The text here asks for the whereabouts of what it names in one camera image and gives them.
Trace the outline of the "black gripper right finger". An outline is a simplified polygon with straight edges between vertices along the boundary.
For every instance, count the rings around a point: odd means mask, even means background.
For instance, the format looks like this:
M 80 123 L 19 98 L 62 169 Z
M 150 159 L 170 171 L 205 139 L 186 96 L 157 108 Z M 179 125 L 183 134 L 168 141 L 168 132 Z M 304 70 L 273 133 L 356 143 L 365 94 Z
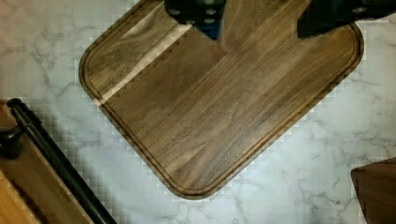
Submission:
M 312 0 L 297 21 L 297 36 L 323 35 L 355 21 L 378 20 L 395 11 L 396 0 Z

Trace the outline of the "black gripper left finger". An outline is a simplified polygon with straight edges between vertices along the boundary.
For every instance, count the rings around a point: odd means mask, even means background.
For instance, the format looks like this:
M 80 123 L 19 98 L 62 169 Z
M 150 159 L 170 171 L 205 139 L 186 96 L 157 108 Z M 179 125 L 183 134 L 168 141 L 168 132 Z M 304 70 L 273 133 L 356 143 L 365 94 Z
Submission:
M 180 24 L 190 24 L 212 40 L 219 38 L 227 0 L 164 0 L 167 14 Z

